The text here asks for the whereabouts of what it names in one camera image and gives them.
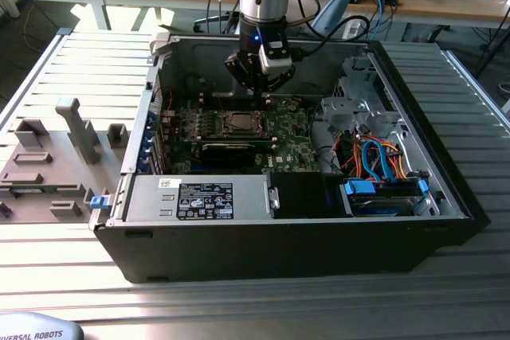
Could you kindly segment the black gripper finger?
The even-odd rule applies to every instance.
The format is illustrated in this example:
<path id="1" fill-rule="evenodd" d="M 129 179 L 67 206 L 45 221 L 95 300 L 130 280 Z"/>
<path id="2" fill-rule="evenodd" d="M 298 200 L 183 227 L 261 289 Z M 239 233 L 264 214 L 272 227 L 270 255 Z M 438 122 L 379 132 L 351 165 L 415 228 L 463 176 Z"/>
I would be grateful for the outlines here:
<path id="1" fill-rule="evenodd" d="M 228 56 L 225 67 L 242 87 L 254 96 L 262 93 L 262 71 L 257 54 L 237 51 Z"/>
<path id="2" fill-rule="evenodd" d="M 273 75 L 266 76 L 263 92 L 267 93 L 275 92 L 294 77 L 295 71 L 296 67 L 292 65 L 290 69 L 288 69 L 286 72 L 274 76 Z"/>

